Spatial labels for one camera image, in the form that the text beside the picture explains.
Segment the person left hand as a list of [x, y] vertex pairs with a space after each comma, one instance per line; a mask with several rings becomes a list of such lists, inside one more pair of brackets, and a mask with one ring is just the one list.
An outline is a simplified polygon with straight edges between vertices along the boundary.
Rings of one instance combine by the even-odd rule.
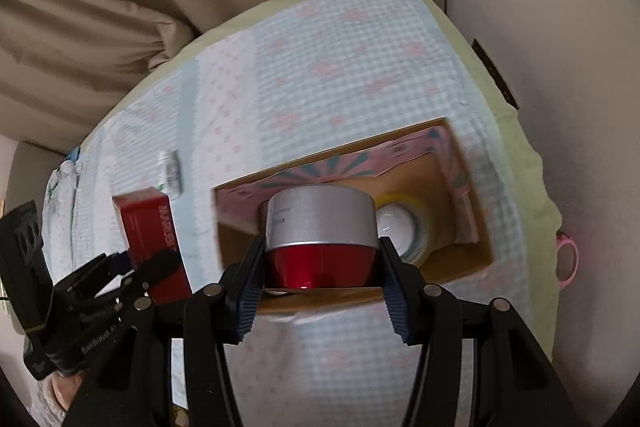
[[72, 405], [77, 392], [84, 381], [81, 373], [64, 376], [53, 372], [37, 387], [38, 403], [43, 414], [50, 418], [63, 417]]

